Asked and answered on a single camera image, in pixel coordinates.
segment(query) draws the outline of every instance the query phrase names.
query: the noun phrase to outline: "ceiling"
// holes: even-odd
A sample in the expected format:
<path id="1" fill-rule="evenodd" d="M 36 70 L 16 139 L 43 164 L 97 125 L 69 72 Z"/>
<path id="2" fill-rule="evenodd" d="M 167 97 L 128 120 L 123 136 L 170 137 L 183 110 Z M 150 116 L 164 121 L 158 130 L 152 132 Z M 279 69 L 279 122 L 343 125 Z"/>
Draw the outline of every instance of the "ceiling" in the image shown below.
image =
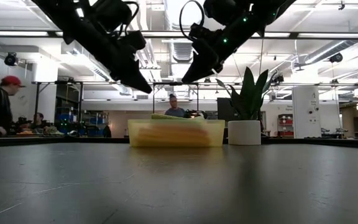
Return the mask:
<path id="1" fill-rule="evenodd" d="M 180 7 L 176 5 L 176 11 L 169 6 L 177 4 L 182 6 L 185 0 L 145 0 L 146 8 L 140 9 L 140 15 L 133 21 L 131 28 L 142 30 L 172 30 L 176 15 Z M 345 0 L 345 8 L 338 10 L 340 0 L 297 0 L 286 13 L 273 24 L 267 27 L 267 31 L 279 32 L 358 32 L 358 0 Z M 184 21 L 196 22 L 198 8 L 185 10 Z M 212 19 L 206 19 L 204 26 L 211 30 L 223 28 Z M 28 0 L 0 0 L 0 30 L 57 30 L 49 19 L 38 9 L 34 3 Z M 186 72 L 186 64 L 180 64 L 172 59 L 174 45 L 169 39 L 151 39 L 151 46 L 155 62 L 161 67 L 161 78 L 181 77 Z M 62 40 L 49 38 L 0 38 L 0 45 L 34 45 L 56 58 L 63 66 L 59 69 L 59 75 L 72 76 L 78 80 L 93 81 L 95 76 L 86 66 L 74 63 L 62 54 Z M 320 48 L 330 44 L 330 40 L 248 40 L 241 46 L 236 54 L 229 57 L 224 64 L 224 70 L 218 74 L 218 78 L 224 82 L 240 82 L 246 67 L 250 67 L 254 75 L 266 69 L 279 69 L 285 77 L 285 81 L 291 80 L 296 68 L 296 55 L 302 57 L 309 55 Z M 343 80 L 347 83 L 358 82 L 358 44 L 341 51 L 344 60 L 333 65 L 323 60 L 313 65 L 304 67 L 308 72 L 318 71 L 320 82 L 329 82 L 335 77 L 348 74 L 349 78 Z M 112 86 L 89 86 L 89 90 L 114 90 Z"/>

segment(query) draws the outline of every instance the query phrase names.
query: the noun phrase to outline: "ductwork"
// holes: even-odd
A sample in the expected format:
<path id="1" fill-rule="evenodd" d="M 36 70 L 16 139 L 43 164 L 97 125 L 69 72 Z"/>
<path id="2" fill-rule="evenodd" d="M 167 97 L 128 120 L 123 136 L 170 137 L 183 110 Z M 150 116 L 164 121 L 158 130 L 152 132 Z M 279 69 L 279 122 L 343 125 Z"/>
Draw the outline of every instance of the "ductwork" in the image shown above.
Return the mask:
<path id="1" fill-rule="evenodd" d="M 358 32 L 358 26 L 355 29 L 352 29 L 351 32 Z M 332 41 L 328 45 L 321 47 L 317 51 L 307 55 L 301 60 L 300 65 L 308 65 L 312 63 L 319 62 L 326 58 L 329 58 L 333 55 L 336 55 L 342 50 L 345 50 L 358 43 L 358 40 L 343 40 L 343 41 Z"/>
<path id="2" fill-rule="evenodd" d="M 187 0 L 164 0 L 165 20 L 170 30 L 180 30 L 180 9 L 186 2 Z M 201 15 L 198 7 L 194 3 L 189 3 L 183 10 L 182 28 L 189 30 L 194 22 L 199 22 L 200 20 Z M 193 56 L 191 43 L 171 43 L 170 51 L 173 59 L 177 62 L 190 62 Z"/>

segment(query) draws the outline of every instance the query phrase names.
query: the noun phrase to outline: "yellow plastic bin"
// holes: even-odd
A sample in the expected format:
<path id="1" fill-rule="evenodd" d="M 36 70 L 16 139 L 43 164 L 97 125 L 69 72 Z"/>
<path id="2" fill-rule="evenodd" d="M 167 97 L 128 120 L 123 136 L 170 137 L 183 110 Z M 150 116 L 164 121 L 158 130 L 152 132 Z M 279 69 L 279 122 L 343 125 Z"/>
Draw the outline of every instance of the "yellow plastic bin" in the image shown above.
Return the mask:
<path id="1" fill-rule="evenodd" d="M 221 147 L 224 120 L 132 119 L 132 147 Z"/>

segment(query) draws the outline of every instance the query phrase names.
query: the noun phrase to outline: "person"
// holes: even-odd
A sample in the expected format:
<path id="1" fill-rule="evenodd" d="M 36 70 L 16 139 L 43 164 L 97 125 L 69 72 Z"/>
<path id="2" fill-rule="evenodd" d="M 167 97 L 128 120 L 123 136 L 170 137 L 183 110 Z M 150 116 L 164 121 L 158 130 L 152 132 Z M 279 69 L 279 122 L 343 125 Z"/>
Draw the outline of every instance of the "person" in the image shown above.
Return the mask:
<path id="1" fill-rule="evenodd" d="M 37 113 L 35 122 L 33 122 L 30 126 L 31 129 L 44 128 L 44 115 L 42 113 Z"/>
<path id="2" fill-rule="evenodd" d="M 186 111 L 178 107 L 178 99 L 175 97 L 175 95 L 169 95 L 169 103 L 171 104 L 171 108 L 165 112 L 165 115 L 176 116 L 179 118 L 183 118 L 185 116 Z"/>
<path id="3" fill-rule="evenodd" d="M 6 135 L 12 123 L 11 102 L 9 96 L 14 96 L 20 88 L 25 87 L 19 78 L 8 75 L 0 83 L 0 132 Z"/>

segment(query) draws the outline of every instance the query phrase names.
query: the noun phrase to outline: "white plant pot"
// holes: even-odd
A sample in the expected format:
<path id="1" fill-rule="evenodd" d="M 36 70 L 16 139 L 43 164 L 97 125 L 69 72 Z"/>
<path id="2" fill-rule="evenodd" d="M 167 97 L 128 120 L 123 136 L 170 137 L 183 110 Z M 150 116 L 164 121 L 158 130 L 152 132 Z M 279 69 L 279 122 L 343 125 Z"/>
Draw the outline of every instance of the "white plant pot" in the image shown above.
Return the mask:
<path id="1" fill-rule="evenodd" d="M 260 145 L 260 121 L 229 121 L 229 144 L 238 146 Z"/>

